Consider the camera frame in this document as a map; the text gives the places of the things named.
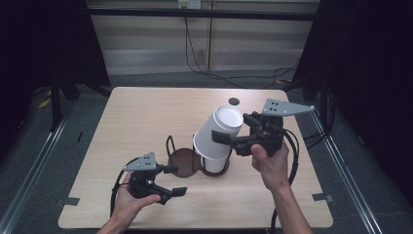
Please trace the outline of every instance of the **gray carpet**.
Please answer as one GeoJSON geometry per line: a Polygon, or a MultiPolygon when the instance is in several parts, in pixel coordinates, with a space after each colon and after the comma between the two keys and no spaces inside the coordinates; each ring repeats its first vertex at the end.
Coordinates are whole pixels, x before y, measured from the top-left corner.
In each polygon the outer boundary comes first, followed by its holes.
{"type": "MultiPolygon", "coordinates": [[[[119,86],[239,88],[231,84],[236,83],[240,87],[249,89],[261,89],[267,86],[270,86],[270,89],[279,89],[283,85],[277,82],[273,83],[272,78],[244,77],[247,75],[267,77],[272,76],[273,73],[274,71],[215,72],[215,74],[222,77],[238,77],[224,81],[223,79],[216,79],[215,76],[206,77],[204,74],[194,72],[178,72],[114,76],[111,77],[111,82],[112,88],[119,86]]],[[[292,74],[293,71],[290,71],[280,78],[290,79],[292,74]]],[[[108,97],[97,94],[87,87],[79,86],[79,90],[81,92],[80,98],[74,103],[67,124],[19,216],[13,233],[96,232],[94,229],[63,230],[57,225],[62,207],[56,206],[55,202],[57,199],[67,197],[108,101],[108,97]]],[[[4,214],[13,201],[49,135],[52,124],[51,106],[48,105],[43,109],[37,108],[44,95],[33,97],[30,112],[19,130],[19,140],[9,152],[7,160],[0,166],[0,186],[3,190],[0,197],[0,215],[4,214]]],[[[313,101],[303,100],[299,89],[292,90],[287,95],[290,101],[293,102],[319,104],[318,98],[313,101]]],[[[63,112],[70,105],[70,101],[62,99],[63,112]]],[[[297,121],[304,137],[313,134],[317,130],[313,119],[309,115],[298,116],[297,121]]],[[[357,133],[347,120],[341,116],[340,111],[336,113],[332,136],[361,193],[377,217],[383,233],[413,233],[412,208],[394,183],[378,167],[371,151],[359,144],[357,133]]],[[[331,195],[334,199],[328,204],[334,219],[333,225],[330,228],[317,229],[315,232],[368,233],[323,142],[311,148],[309,152],[323,192],[331,195]]],[[[244,232],[240,230],[210,230],[198,232],[264,233],[263,230],[247,230],[244,232]]],[[[170,231],[148,231],[145,233],[170,233],[170,231]]]]}

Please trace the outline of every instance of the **wall outlet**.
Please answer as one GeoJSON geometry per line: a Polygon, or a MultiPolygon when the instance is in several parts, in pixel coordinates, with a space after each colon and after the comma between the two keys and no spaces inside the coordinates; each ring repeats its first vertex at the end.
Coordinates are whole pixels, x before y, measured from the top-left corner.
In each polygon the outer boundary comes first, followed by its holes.
{"type": "Polygon", "coordinates": [[[201,9],[201,0],[189,0],[189,9],[201,9]]]}
{"type": "Polygon", "coordinates": [[[189,9],[189,0],[178,0],[178,9],[189,9]]]}

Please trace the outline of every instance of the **table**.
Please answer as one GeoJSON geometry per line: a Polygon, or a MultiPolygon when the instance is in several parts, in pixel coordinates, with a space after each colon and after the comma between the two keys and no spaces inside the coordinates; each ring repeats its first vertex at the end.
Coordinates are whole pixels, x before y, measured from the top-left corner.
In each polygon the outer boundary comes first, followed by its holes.
{"type": "MultiPolygon", "coordinates": [[[[80,198],[77,206],[65,206],[61,228],[99,228],[109,218],[110,194],[125,164],[154,151],[157,162],[166,165],[166,140],[173,136],[176,148],[192,148],[193,134],[207,116],[229,98],[238,98],[242,113],[260,112],[267,98],[287,100],[282,91],[237,89],[116,88],[113,90],[69,197],[80,198]]],[[[329,227],[332,217],[297,126],[295,117],[284,118],[301,145],[299,168],[292,189],[312,227],[329,227]]],[[[239,136],[248,135],[243,125],[239,136]]],[[[289,163],[292,162],[290,150],[289,163]]],[[[268,228],[274,210],[271,193],[251,157],[231,156],[228,171],[217,177],[196,172],[186,178],[159,174],[158,185],[167,189],[187,186],[184,197],[166,205],[144,208],[131,229],[236,229],[268,228]]]]}

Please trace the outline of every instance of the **white container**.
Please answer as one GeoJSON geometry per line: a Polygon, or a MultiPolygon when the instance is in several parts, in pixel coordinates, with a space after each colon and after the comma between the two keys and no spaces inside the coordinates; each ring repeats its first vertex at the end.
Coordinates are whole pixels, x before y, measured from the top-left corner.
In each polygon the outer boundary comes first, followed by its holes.
{"type": "Polygon", "coordinates": [[[211,131],[215,130],[236,137],[243,122],[241,111],[233,105],[225,104],[216,108],[201,129],[195,133],[194,147],[206,159],[207,171],[211,173],[222,171],[231,149],[229,145],[212,141],[211,131]]]}

